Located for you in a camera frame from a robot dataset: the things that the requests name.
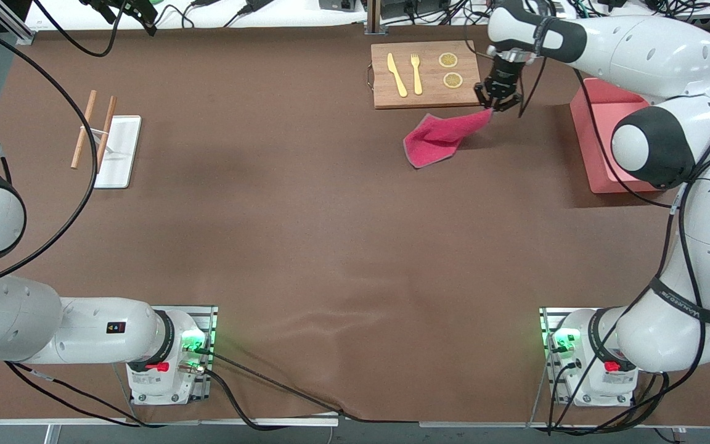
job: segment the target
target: brown table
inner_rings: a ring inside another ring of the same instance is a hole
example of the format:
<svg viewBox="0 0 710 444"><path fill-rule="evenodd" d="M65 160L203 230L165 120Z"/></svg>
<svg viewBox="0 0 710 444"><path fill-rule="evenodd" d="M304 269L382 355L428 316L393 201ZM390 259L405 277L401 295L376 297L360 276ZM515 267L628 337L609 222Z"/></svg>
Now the brown table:
<svg viewBox="0 0 710 444"><path fill-rule="evenodd" d="M481 50L485 34L470 30ZM120 33L110 56L92 59L40 33L25 50L81 106L95 88L144 124L130 188L96 192L20 275L64 296L217 304L219 351L364 418L527 421L544 362L539 306L631 301L656 269L666 213L588 191L567 109L577 81L554 62L524 118L496 115L453 159L415 171L401 141L426 110L373 109L369 46L461 37L456 27L364 36L360 25ZM28 235L11 261L82 194L87 171L70 169L78 126L45 80L14 63L0 137ZM110 366L41 370L124 408ZM224 374L252 416L319 411ZM140 413L234 417L219 390ZM611 413L575 408L568 419ZM0 363L0 418L75 416ZM649 424L710 426L710 364Z"/></svg>

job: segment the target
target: pink bin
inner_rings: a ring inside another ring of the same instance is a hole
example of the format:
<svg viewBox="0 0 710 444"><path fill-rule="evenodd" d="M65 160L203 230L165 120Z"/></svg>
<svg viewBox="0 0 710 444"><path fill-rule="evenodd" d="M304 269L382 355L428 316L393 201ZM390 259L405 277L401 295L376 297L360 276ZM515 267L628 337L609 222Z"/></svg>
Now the pink bin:
<svg viewBox="0 0 710 444"><path fill-rule="evenodd" d="M642 97L628 91L624 91L617 86L600 81L596 78L586 79L586 88L591 98L591 104L594 107L595 121L597 121L597 130L604 142L604 149L612 168L619 175L623 183L632 191L657 191L648 182L634 179L623 171L615 160L612 158L612 131L622 118L628 116L636 110L644 109L648 106ZM600 193L626 193L626 190L620 185L615 176L610 172L608 164L604 160L604 156L599 148L597 133L594 130L594 124L591 121L590 113L588 112L588 104L586 103L586 95L582 92L582 88L577 91L577 95L572 99L571 116L574 118L574 127L577 130L577 138L580 140L580 150L582 159L586 164L586 173L588 174L588 183L591 191Z"/></svg>

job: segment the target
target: pink cloth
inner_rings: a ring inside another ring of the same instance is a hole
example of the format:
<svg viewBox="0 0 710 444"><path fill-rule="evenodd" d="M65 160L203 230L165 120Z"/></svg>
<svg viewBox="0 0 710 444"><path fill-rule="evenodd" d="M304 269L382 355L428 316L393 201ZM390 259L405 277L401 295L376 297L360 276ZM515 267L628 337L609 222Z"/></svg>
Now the pink cloth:
<svg viewBox="0 0 710 444"><path fill-rule="evenodd" d="M492 110L439 118L428 113L404 140L407 160L415 168L423 168L454 155L462 139L489 122Z"/></svg>

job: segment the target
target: red button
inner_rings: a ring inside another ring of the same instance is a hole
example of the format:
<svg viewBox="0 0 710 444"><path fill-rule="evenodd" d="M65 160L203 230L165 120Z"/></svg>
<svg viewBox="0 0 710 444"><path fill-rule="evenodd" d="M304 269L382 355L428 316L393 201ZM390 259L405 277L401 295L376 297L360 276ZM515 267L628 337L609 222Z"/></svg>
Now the red button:
<svg viewBox="0 0 710 444"><path fill-rule="evenodd" d="M617 362L608 361L608 362L604 363L604 370L619 371L619 370L621 370L621 365Z"/></svg>
<svg viewBox="0 0 710 444"><path fill-rule="evenodd" d="M156 363L145 365L146 368L154 368L157 371L169 371L169 363Z"/></svg>

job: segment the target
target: yellow circle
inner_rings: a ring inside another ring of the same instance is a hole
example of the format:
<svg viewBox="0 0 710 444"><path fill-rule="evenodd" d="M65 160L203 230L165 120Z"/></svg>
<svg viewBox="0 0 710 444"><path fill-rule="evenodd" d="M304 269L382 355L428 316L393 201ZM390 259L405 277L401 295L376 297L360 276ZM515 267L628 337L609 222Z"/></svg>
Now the yellow circle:
<svg viewBox="0 0 710 444"><path fill-rule="evenodd" d="M457 59L456 54L451 52L445 52L440 54L440 57L437 59L437 61L440 63L440 67L443 68L453 68L456 67L457 63L459 63L459 59Z"/></svg>
<svg viewBox="0 0 710 444"><path fill-rule="evenodd" d="M463 82L464 80L462 79L462 76L459 75L459 73L448 73L443 78L443 83L446 84L448 88L459 88L460 86L462 86Z"/></svg>

